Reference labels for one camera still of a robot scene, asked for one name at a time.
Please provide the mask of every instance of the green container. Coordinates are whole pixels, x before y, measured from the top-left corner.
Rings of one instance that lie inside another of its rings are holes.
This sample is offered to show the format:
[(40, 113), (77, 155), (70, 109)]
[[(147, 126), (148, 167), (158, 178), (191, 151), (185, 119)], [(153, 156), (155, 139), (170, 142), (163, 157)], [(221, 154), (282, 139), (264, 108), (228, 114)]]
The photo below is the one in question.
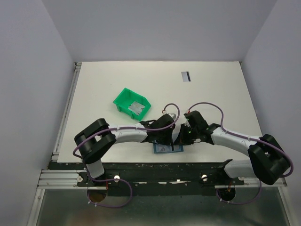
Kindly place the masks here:
[(118, 97), (113, 101), (118, 111), (131, 116), (132, 119), (141, 121), (147, 111), (151, 108), (148, 100), (135, 92), (124, 88)]

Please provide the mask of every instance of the cable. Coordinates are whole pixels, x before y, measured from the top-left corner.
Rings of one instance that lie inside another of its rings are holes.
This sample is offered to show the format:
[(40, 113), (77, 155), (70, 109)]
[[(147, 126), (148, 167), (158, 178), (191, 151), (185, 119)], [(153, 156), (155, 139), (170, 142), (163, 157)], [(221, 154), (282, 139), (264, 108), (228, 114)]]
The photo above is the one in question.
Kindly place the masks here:
[(256, 199), (258, 199), (259, 196), (260, 196), (260, 194), (261, 194), (261, 192), (262, 192), (262, 184), (261, 184), (261, 181), (259, 181), (259, 190), (258, 190), (258, 193), (257, 193), (257, 195), (253, 199), (251, 199), (249, 201), (246, 201), (246, 202), (229, 202), (229, 201), (225, 201), (225, 200), (223, 200), (221, 198), (220, 191), (218, 189), (216, 190), (216, 196), (218, 197), (218, 199), (220, 200), (220, 202), (223, 202), (223, 203), (227, 203), (227, 204), (231, 204), (231, 205), (245, 205), (245, 204), (252, 203)]
[(287, 159), (287, 161), (289, 162), (290, 167), (291, 167), (291, 168), (290, 168), (290, 171), (289, 171), (287, 174), (283, 175), (283, 177), (288, 177), (289, 175), (291, 175), (291, 174), (293, 173), (293, 161), (292, 161), (291, 158), (290, 158), (284, 151), (282, 151), (280, 148), (277, 148), (276, 146), (271, 145), (271, 144), (269, 144), (268, 142), (265, 142), (265, 141), (263, 141), (263, 140), (255, 139), (255, 138), (251, 138), (251, 137), (246, 137), (246, 136), (243, 136), (243, 135), (240, 135), (240, 134), (237, 134), (237, 133), (233, 133), (233, 132), (231, 132), (231, 131), (226, 130), (226, 129), (224, 128), (224, 126), (223, 126), (224, 112), (222, 111), (222, 109), (221, 109), (219, 106), (217, 106), (217, 105), (215, 105), (215, 104), (212, 104), (212, 103), (209, 103), (209, 102), (199, 102), (199, 103), (196, 103), (196, 104), (194, 104), (193, 106), (191, 106), (191, 107), (188, 109), (188, 111), (190, 111), (191, 108), (193, 108), (194, 106), (196, 106), (196, 105), (201, 105), (201, 104), (211, 105), (211, 106), (216, 107), (218, 110), (220, 110), (220, 112), (221, 112), (221, 114), (222, 114), (222, 118), (221, 118), (221, 129), (222, 129), (224, 132), (226, 132), (226, 133), (228, 133), (228, 134), (230, 134), (230, 135), (233, 135), (233, 136), (235, 136), (235, 137), (239, 137), (239, 138), (246, 139), (246, 140), (250, 139), (250, 140), (252, 140), (252, 141), (256, 141), (256, 142), (265, 144), (265, 145), (267, 145), (267, 146), (269, 146), (269, 147), (275, 149), (275, 150), (278, 151), (279, 153), (281, 153), (281, 154)]
[[(171, 126), (175, 125), (175, 123), (178, 121), (178, 119), (179, 119), (179, 117), (180, 117), (180, 109), (179, 109), (179, 107), (178, 107), (176, 104), (174, 104), (174, 103), (169, 103), (169, 104), (167, 104), (167, 105), (164, 107), (163, 111), (165, 111), (166, 108), (167, 108), (168, 106), (170, 106), (170, 105), (173, 105), (173, 106), (176, 107), (176, 109), (178, 110), (178, 115), (177, 115), (176, 119), (175, 119), (170, 125), (168, 125), (168, 126), (165, 126), (165, 127), (159, 128), (159, 129), (147, 129), (147, 128), (137, 128), (137, 127), (133, 127), (133, 126), (124, 126), (124, 127), (120, 127), (119, 129), (138, 129), (138, 130), (146, 130), (146, 131), (160, 131), (160, 130), (164, 130), (164, 129), (170, 128)], [(87, 141), (93, 139), (94, 137), (96, 137), (96, 136), (98, 136), (98, 135), (100, 135), (100, 134), (102, 134), (102, 133), (104, 133), (104, 132), (112, 131), (112, 130), (117, 130), (117, 128), (104, 129), (104, 130), (101, 130), (101, 131), (99, 131), (99, 132), (97, 132), (97, 133), (95, 133), (95, 134), (89, 136), (87, 139), (83, 140), (83, 141), (82, 141), (82, 142), (81, 142), (81, 143), (73, 150), (72, 154), (73, 154), (74, 156), (76, 156), (76, 157), (82, 159), (82, 157), (81, 157), (80, 155), (76, 154), (76, 151), (77, 151), (80, 147), (82, 147)], [(90, 177), (90, 179), (91, 179), (92, 181), (95, 181), (95, 182), (108, 182), (108, 181), (119, 180), (119, 181), (122, 181), (122, 182), (126, 183), (126, 185), (128, 185), (128, 187), (129, 187), (129, 189), (130, 189), (130, 197), (129, 197), (129, 199), (128, 199), (124, 204), (122, 204), (122, 205), (119, 205), (119, 206), (109, 206), (109, 205), (105, 205), (105, 204), (95, 203), (95, 202), (92, 202), (92, 201), (90, 200), (90, 197), (89, 197), (89, 194), (88, 194), (89, 203), (92, 203), (92, 204), (97, 205), (97, 206), (107, 207), (107, 208), (120, 208), (120, 207), (123, 207), (123, 206), (127, 205), (127, 204), (132, 200), (132, 198), (133, 198), (133, 190), (132, 190), (132, 187), (131, 187), (130, 183), (127, 182), (126, 180), (123, 180), (123, 179), (105, 179), (105, 180), (96, 180), (96, 179), (94, 179), (94, 178), (91, 177), (91, 174), (90, 174), (90, 172), (88, 171), (88, 169), (87, 169), (87, 174), (88, 174), (88, 176)]]

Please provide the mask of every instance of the green box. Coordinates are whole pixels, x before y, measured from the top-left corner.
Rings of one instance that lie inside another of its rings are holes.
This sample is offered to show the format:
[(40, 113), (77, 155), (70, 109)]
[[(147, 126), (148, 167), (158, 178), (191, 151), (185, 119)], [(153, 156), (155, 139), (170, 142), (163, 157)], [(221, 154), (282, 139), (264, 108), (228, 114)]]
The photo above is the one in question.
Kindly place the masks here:
[(124, 112), (131, 116), (132, 119), (136, 119), (138, 121), (141, 121), (147, 111), (151, 108), (151, 104), (145, 97), (127, 88), (123, 89), (113, 103), (116, 104), (118, 111)]

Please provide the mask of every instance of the wall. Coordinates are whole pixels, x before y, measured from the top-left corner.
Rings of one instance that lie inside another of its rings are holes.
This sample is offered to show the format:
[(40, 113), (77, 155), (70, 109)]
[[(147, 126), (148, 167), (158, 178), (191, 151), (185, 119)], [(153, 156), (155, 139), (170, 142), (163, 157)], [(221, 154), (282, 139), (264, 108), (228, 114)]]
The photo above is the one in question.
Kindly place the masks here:
[(301, 219), (300, 12), (300, 0), (278, 0), (242, 68), (263, 133), (273, 134), (294, 162), (287, 182)]
[(43, 0), (75, 61), (242, 60), (276, 0)]
[(0, 225), (26, 225), (74, 63), (40, 0), (0, 7)]

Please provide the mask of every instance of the white table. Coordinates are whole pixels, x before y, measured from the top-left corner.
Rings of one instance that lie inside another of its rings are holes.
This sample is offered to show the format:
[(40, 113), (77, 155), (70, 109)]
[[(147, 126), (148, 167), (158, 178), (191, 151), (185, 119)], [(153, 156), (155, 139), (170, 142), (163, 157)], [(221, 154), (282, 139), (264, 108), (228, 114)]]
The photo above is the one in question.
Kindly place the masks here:
[[(183, 82), (181, 72), (188, 71), (191, 82)], [(135, 124), (112, 103), (128, 88), (148, 99), (152, 107), (143, 120), (159, 118), (163, 107), (176, 103), (181, 116), (174, 133), (185, 122), (183, 114), (194, 103), (207, 101), (225, 113), (224, 126), (248, 135), (261, 131), (239, 62), (162, 62), (112, 61), (82, 63), (65, 130), (59, 143), (58, 162), (81, 162), (72, 155), (74, 137), (98, 118), (109, 124)], [(208, 124), (220, 123), (220, 112), (212, 106), (199, 105)], [(168, 112), (175, 113), (172, 106)], [(217, 162), (247, 159), (226, 147), (200, 143), (184, 146), (182, 153), (154, 154), (153, 144), (116, 144), (102, 158), (103, 162)]]

